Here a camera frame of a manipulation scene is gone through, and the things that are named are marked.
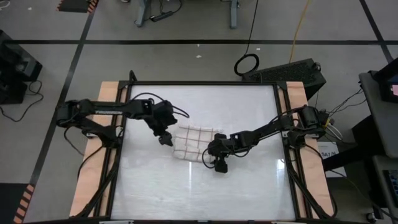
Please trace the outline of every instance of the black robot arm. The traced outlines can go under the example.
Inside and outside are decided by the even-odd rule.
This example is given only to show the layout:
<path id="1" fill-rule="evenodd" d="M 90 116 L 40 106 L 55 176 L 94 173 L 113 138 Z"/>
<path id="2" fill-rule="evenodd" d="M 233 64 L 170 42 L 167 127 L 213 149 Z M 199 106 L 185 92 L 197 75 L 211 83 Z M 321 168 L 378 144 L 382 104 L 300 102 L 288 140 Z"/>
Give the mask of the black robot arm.
<path id="1" fill-rule="evenodd" d="M 84 135 L 97 135 L 104 147 L 117 147 L 119 138 L 115 126 L 102 126 L 86 117 L 91 114 L 122 115 L 130 119 L 143 119 L 153 130 L 154 136 L 159 136 L 162 145 L 172 146 L 172 136 L 166 129 L 177 122 L 173 112 L 173 105 L 167 100 L 157 104 L 152 99 L 131 100 L 127 103 L 71 100 L 58 107 L 57 126 L 79 128 Z"/>
<path id="2" fill-rule="evenodd" d="M 297 113 L 298 116 L 298 126 L 294 124 L 294 113 Z M 304 145 L 304 137 L 308 134 L 322 135 L 325 133 L 318 110 L 305 105 L 275 117 L 268 124 L 256 130 L 231 134 L 229 139 L 225 134 L 215 134 L 215 140 L 209 143 L 207 149 L 208 154 L 215 157 L 212 162 L 215 171 L 227 173 L 226 157 L 232 155 L 241 157 L 236 154 L 249 152 L 252 147 L 258 145 L 259 141 L 280 131 L 287 131 L 287 140 L 293 147 Z"/>

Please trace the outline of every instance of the table leg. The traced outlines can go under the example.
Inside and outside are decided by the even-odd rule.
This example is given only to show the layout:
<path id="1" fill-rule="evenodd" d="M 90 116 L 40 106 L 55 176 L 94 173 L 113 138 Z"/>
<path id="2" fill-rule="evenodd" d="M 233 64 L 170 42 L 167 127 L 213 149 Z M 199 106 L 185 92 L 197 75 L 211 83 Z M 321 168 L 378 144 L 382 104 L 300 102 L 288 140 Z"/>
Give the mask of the table leg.
<path id="1" fill-rule="evenodd" d="M 238 0 L 231 0 L 231 29 L 236 29 L 238 23 Z"/>
<path id="2" fill-rule="evenodd" d="M 139 1 L 139 9 L 137 20 L 134 22 L 138 27 L 141 27 L 145 22 L 145 15 L 150 6 L 150 0 L 138 0 Z"/>

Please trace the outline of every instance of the gray floor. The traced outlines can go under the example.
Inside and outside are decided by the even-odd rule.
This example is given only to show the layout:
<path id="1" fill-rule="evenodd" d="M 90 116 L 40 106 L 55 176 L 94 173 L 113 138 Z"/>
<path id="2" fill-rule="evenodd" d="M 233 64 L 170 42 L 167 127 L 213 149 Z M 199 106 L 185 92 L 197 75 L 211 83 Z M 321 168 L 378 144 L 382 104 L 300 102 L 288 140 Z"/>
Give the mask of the gray floor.
<path id="1" fill-rule="evenodd" d="M 398 40 L 397 1 L 366 1 L 382 36 Z M 0 29 L 17 40 L 79 40 L 88 17 L 82 13 L 57 12 L 59 0 L 12 0 L 0 11 Z M 305 0 L 262 0 L 253 30 L 256 40 L 292 40 Z M 160 40 L 160 39 L 247 39 L 255 0 L 242 0 L 238 9 L 238 28 L 229 29 L 229 4 L 216 0 L 183 0 L 182 9 L 170 18 L 137 28 L 134 20 L 137 1 L 123 4 L 117 0 L 99 2 L 88 32 L 88 40 Z M 165 1 L 165 11 L 178 7 L 178 1 Z M 159 12 L 158 1 L 152 13 Z M 299 40 L 377 40 L 359 1 L 313 0 L 298 35 Z M 44 101 L 34 106 L 20 123 L 0 116 L 0 182 L 29 182 L 44 136 L 70 69 L 76 45 L 23 45 L 44 68 Z M 388 46 L 398 57 L 398 46 Z M 96 99 L 102 81 L 127 79 L 134 70 L 139 80 L 239 80 L 233 65 L 246 45 L 84 45 L 66 100 Z M 289 61 L 291 45 L 251 45 L 258 54 L 260 68 Z M 330 110 L 359 89 L 358 74 L 383 67 L 387 60 L 378 45 L 297 45 L 294 60 L 313 58 L 322 65 L 327 83 L 320 90 L 318 108 Z M 243 62 L 239 70 L 251 68 Z M 4 106 L 18 117 L 34 96 L 22 105 Z M 363 95 L 352 99 L 360 102 Z M 367 104 L 337 113 L 336 126 L 346 141 L 352 141 L 352 128 L 369 115 Z M 81 162 L 56 128 L 40 179 L 25 222 L 67 218 Z M 68 133 L 75 145 L 84 149 L 85 139 L 76 129 Z M 366 190 L 362 164 L 347 167 L 348 176 Z M 339 206 L 338 218 L 364 222 L 371 206 L 343 179 L 328 181 Z"/>

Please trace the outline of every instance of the wooden board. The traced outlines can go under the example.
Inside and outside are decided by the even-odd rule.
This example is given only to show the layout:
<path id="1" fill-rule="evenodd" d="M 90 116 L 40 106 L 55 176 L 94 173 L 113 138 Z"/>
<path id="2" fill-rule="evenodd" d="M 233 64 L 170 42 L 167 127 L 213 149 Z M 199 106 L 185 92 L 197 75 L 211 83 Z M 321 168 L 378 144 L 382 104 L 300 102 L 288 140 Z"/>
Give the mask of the wooden board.
<path id="1" fill-rule="evenodd" d="M 119 82 L 103 82 L 101 90 L 99 91 L 98 101 L 115 101 L 116 93 L 118 92 L 118 83 Z M 109 125 L 111 124 L 111 120 L 112 116 L 110 115 L 94 115 L 93 117 L 93 121 L 101 125 Z M 96 151 L 100 146 L 101 141 L 99 138 L 89 139 L 87 141 L 83 160 Z M 75 197 L 73 198 L 72 207 L 70 209 L 70 216 L 74 216 L 81 212 L 97 191 L 100 184 L 104 157 L 105 149 L 102 149 L 87 160 L 86 164 L 82 167 L 76 186 Z"/>
<path id="2" fill-rule="evenodd" d="M 290 107 L 292 109 L 308 104 L 302 82 L 287 82 L 287 93 L 289 94 Z M 314 149 L 318 150 L 316 139 L 306 138 L 305 141 L 309 146 L 312 146 Z M 324 209 L 324 211 L 327 214 L 332 215 L 333 206 L 330 200 L 325 172 L 323 171 L 322 159 L 307 147 L 301 149 L 300 154 L 308 191 L 313 195 L 315 200 Z M 296 188 L 298 204 L 300 205 L 300 215 L 305 217 L 305 214 L 302 213 L 305 211 L 305 209 L 302 209 L 302 206 L 304 205 L 302 193 L 301 191 L 298 191 L 300 190 Z M 317 217 L 315 212 L 312 212 L 312 214 L 314 218 Z"/>
<path id="3" fill-rule="evenodd" d="M 288 94 L 290 99 L 291 108 L 298 108 L 308 104 L 305 96 L 304 86 L 301 82 L 287 82 Z M 115 101 L 116 93 L 118 90 L 118 82 L 103 82 L 101 90 L 99 92 L 99 101 Z M 280 100 L 282 104 L 282 110 L 284 108 L 283 93 L 280 91 Z M 94 116 L 93 120 L 102 125 L 111 124 L 111 116 Z M 309 146 L 318 149 L 317 141 L 315 139 L 307 139 Z M 101 145 L 98 138 L 89 139 L 86 146 L 85 158 L 92 152 L 97 150 Z M 70 210 L 70 216 L 79 213 L 84 206 L 90 201 L 94 193 L 97 191 L 100 181 L 101 170 L 104 161 L 105 150 L 100 151 L 93 156 L 83 166 L 76 186 L 76 192 L 73 199 L 72 207 Z M 329 190 L 326 182 L 325 173 L 323 172 L 323 166 L 321 159 L 310 149 L 302 149 L 301 157 L 303 162 L 303 169 L 305 174 L 305 180 L 307 183 L 307 189 L 311 192 L 315 200 L 323 207 L 323 209 L 329 214 L 333 214 L 333 207 L 330 200 Z M 300 216 L 305 217 L 305 207 L 303 203 L 303 197 L 301 191 L 296 188 L 298 207 Z M 103 195 L 102 206 L 100 215 L 105 214 L 106 203 L 108 201 L 109 188 Z"/>

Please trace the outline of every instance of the white towel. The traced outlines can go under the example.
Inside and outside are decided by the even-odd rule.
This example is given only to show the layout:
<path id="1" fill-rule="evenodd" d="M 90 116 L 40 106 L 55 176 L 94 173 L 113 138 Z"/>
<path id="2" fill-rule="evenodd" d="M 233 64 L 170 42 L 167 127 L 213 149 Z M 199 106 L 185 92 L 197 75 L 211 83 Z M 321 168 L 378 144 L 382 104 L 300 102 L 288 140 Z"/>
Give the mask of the white towel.
<path id="1" fill-rule="evenodd" d="M 201 155 L 207 149 L 207 145 L 214 140 L 216 133 L 222 133 L 222 130 L 179 124 L 174 134 L 173 156 L 177 159 L 202 162 Z M 207 152 L 203 158 L 206 163 L 215 159 Z"/>

